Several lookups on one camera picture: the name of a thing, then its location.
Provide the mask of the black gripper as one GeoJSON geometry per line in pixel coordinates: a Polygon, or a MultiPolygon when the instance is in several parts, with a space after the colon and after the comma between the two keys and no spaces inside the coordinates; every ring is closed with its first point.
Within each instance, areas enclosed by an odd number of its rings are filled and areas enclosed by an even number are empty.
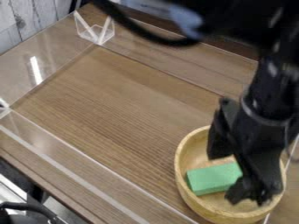
{"type": "Polygon", "coordinates": [[[299,134],[299,108],[281,107],[268,115],[258,114],[244,98],[218,99],[209,126],[206,156],[214,160],[233,156],[241,176],[225,192],[230,205],[252,200],[261,207],[282,192],[280,172],[282,150],[299,134]]]}

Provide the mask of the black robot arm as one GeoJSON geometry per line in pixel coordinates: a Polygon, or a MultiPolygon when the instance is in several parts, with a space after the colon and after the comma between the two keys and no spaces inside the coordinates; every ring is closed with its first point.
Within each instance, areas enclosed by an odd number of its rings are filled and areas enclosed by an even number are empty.
{"type": "Polygon", "coordinates": [[[216,34],[258,50],[238,100],[218,100],[206,154],[237,161],[229,203],[261,205],[284,189],[278,159],[299,136],[299,0],[172,0],[169,14],[189,41],[216,34]]]}

